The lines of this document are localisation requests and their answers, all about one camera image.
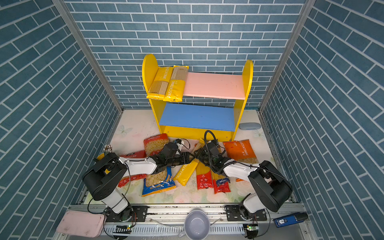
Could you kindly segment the grey bowl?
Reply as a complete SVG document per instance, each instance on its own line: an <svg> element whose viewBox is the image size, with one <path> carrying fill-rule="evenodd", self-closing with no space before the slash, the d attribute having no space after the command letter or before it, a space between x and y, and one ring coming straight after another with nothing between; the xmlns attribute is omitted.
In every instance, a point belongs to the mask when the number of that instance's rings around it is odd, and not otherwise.
<svg viewBox="0 0 384 240"><path fill-rule="evenodd" d="M191 211L184 222L184 229L178 234L179 238L187 236L190 240L204 240L210 231L210 220L202 210Z"/></svg>

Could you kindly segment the grey oval case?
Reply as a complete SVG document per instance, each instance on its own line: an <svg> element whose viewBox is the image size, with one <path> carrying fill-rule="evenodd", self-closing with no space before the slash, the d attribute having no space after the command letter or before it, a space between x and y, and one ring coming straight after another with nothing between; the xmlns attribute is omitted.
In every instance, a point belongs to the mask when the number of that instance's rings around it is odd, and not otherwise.
<svg viewBox="0 0 384 240"><path fill-rule="evenodd" d="M262 125L260 123L240 123L239 129L240 130L258 130L261 129Z"/></svg>

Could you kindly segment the red macaroni bag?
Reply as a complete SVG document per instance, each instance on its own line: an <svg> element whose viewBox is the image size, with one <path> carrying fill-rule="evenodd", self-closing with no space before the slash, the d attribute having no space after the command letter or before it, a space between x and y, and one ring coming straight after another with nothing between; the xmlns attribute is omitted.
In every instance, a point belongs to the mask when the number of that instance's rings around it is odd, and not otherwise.
<svg viewBox="0 0 384 240"><path fill-rule="evenodd" d="M144 147L147 156L157 155L161 152L164 146L169 143L167 134L160 134L149 137L144 140Z"/></svg>
<svg viewBox="0 0 384 240"><path fill-rule="evenodd" d="M134 152L134 153L129 153L129 154L125 154L125 155L120 155L120 157L122 158L128 158L128 159L131 159L131 158L134 158L134 159L139 159L139 158L146 158L147 157L147 154L145 152L145 150L142 150L142 151L138 151L138 152ZM136 181L136 180L141 180L141 179L145 179L147 177L146 174L140 174L140 175L131 175L131 176L126 176L126 177L123 177L119 184L118 184L118 187L119 188L122 188L124 186L126 186L130 181Z"/></svg>

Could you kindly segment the pink tray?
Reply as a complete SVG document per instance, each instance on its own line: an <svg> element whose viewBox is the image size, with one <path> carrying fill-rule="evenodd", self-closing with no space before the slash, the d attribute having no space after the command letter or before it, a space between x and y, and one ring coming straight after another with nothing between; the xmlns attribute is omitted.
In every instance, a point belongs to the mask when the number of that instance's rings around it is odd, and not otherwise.
<svg viewBox="0 0 384 240"><path fill-rule="evenodd" d="M103 214L67 211L56 232L70 236L96 238L101 234L104 223L105 216Z"/></svg>

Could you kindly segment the red macaroni bag lower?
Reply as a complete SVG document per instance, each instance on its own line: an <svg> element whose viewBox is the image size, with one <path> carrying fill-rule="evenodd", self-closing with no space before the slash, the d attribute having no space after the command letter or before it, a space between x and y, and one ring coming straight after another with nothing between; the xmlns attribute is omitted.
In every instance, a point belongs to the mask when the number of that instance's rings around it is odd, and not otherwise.
<svg viewBox="0 0 384 240"><path fill-rule="evenodd" d="M139 158L146 158L147 157L147 154L145 152L145 150L142 150L142 151L138 151L138 152L134 152L134 153L129 153L129 154L125 154L125 155L120 155L120 157L122 158L128 158L128 159L131 159L131 158L134 158L134 159L139 159ZM146 174L140 174L140 175L131 175L131 176L126 176L126 177L123 177L119 184L118 184L118 187L119 188L122 188L124 186L126 186L130 181L136 181L136 180L141 180L141 179L145 179L147 177Z"/></svg>

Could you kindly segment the yellow pen cup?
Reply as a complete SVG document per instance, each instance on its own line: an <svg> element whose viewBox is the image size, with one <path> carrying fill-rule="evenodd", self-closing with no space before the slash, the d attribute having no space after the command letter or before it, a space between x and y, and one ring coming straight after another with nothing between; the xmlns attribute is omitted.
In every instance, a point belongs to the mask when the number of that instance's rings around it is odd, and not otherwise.
<svg viewBox="0 0 384 240"><path fill-rule="evenodd" d="M102 158L104 158L107 154L111 153L113 151L113 148L111 145L105 145L103 148L103 152L96 158L97 161L100 161Z"/></svg>

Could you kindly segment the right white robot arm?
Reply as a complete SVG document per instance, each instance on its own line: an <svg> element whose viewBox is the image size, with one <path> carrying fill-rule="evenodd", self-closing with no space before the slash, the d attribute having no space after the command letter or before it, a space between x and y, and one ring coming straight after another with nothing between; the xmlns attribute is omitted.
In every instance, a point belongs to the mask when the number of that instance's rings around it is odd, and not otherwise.
<svg viewBox="0 0 384 240"><path fill-rule="evenodd" d="M228 178L250 182L255 193L248 194L239 204L241 216L250 220L259 210L276 213L293 193L291 183L269 161L249 164L223 156L213 142L194 153L212 172Z"/></svg>

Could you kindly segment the yellow spaghetti bag long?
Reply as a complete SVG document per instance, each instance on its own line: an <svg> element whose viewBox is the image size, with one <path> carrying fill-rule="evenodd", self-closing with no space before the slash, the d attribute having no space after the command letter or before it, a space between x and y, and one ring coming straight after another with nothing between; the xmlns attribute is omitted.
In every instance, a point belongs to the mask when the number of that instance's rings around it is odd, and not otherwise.
<svg viewBox="0 0 384 240"><path fill-rule="evenodd" d="M188 66L174 66L168 89L163 98L164 102L180 103L183 101Z"/></svg>

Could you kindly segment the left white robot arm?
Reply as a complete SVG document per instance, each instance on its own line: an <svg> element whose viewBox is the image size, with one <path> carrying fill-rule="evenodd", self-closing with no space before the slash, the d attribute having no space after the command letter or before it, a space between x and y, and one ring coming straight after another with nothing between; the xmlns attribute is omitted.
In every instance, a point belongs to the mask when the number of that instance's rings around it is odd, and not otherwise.
<svg viewBox="0 0 384 240"><path fill-rule="evenodd" d="M133 221L136 214L125 195L119 192L118 184L124 177L159 174L168 167L191 163L195 156L182 152L183 145L181 140L167 143L159 153L139 159L109 153L83 174L82 181L93 199L103 202L107 210L120 217L121 222Z"/></svg>

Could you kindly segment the blue handheld device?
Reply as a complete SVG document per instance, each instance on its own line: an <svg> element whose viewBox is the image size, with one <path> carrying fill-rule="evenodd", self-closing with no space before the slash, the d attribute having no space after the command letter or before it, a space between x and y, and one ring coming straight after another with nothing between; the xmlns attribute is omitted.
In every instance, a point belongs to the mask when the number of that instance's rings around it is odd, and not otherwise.
<svg viewBox="0 0 384 240"><path fill-rule="evenodd" d="M308 214L305 212L294 213L287 216L283 216L277 219L274 219L274 223L277 228L286 227L298 223L302 223L308 219Z"/></svg>

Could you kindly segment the blue shell pasta bag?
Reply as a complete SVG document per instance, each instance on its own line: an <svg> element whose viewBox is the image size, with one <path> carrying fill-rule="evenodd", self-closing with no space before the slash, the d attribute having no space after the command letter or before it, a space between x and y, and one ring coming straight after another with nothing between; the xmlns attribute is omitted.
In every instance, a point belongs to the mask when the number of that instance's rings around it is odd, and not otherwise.
<svg viewBox="0 0 384 240"><path fill-rule="evenodd" d="M170 191L176 188L176 184L172 177L172 168L167 167L164 171L147 175L144 179L142 196L146 197L153 194L158 194Z"/></svg>

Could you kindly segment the orange pasta bag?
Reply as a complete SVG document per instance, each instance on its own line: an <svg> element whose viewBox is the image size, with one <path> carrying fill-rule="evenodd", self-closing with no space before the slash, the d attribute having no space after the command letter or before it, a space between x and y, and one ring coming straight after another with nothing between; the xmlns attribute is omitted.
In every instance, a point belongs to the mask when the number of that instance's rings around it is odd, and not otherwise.
<svg viewBox="0 0 384 240"><path fill-rule="evenodd" d="M224 173L228 177L235 177L238 181L250 182L249 175L256 168L250 168L252 166L258 166L259 161L252 149L249 140L224 142L224 147L227 152L227 156L230 158L228 163L233 161L240 162L239 164L231 164L224 168Z"/></svg>

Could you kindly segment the red spaghetti bag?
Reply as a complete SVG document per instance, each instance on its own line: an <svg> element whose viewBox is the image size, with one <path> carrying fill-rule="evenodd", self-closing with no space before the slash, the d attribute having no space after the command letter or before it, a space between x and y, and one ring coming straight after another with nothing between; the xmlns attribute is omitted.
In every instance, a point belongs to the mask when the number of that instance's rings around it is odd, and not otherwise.
<svg viewBox="0 0 384 240"><path fill-rule="evenodd" d="M214 183L214 193L215 194L230 193L230 192L231 192L231 190L230 190L230 186L229 186L228 182L225 182L222 185L217 185L217 183Z"/></svg>
<svg viewBox="0 0 384 240"><path fill-rule="evenodd" d="M205 166L203 163L199 162L196 167L197 175L197 189L208 189L213 188L213 179L211 174L211 169Z"/></svg>

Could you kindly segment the blue-top Moli pasta bag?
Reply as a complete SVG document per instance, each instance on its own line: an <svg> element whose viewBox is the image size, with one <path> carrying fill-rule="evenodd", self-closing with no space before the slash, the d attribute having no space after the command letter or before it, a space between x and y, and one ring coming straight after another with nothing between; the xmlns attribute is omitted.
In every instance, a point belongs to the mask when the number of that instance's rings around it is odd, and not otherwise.
<svg viewBox="0 0 384 240"><path fill-rule="evenodd" d="M230 182L230 179L228 177L218 175L214 172L212 172L212 177L213 177L213 182L217 187L220 187Z"/></svg>

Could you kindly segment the red macaroni bag upper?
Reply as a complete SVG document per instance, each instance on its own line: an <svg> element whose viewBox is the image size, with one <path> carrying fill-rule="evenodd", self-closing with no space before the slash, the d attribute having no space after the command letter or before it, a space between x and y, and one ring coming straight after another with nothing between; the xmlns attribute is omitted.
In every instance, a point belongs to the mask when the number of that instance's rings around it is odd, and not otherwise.
<svg viewBox="0 0 384 240"><path fill-rule="evenodd" d="M144 147L147 156L157 155L161 152L164 146L169 143L167 134L160 134L149 137L144 140Z"/></svg>

